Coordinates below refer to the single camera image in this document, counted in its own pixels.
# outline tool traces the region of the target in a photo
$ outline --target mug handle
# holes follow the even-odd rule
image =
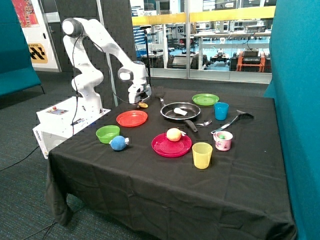
[[[214,133],[213,133],[213,139],[214,139],[215,141],[217,141],[217,132],[214,132]]]

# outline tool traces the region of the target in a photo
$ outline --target green bowl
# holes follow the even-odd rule
[[[219,97],[209,93],[200,93],[192,97],[194,103],[203,106],[214,105],[219,101]]]
[[[98,137],[101,143],[108,144],[116,136],[119,136],[120,128],[116,125],[108,125],[99,128],[95,135]]]

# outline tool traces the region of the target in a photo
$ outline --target yellow railing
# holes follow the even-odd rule
[[[267,19],[275,15],[275,6],[264,7],[246,7],[239,9],[191,12],[190,22],[203,21],[229,21],[245,19]],[[186,22],[185,13],[164,14],[156,16],[135,16],[132,18],[133,26],[140,25],[159,25],[159,24],[176,24]]]

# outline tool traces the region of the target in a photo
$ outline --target glass window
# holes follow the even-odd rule
[[[275,4],[276,0],[131,0],[137,58],[152,76],[269,83]],[[140,26],[147,24],[151,28],[146,46]]]

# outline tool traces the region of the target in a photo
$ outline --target red plate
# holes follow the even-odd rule
[[[136,127],[143,124],[148,118],[144,111],[125,111],[116,117],[116,121],[123,127]]]
[[[177,158],[185,155],[192,146],[192,141],[187,135],[182,136],[179,141],[170,141],[166,133],[156,136],[151,143],[153,150],[160,156]]]

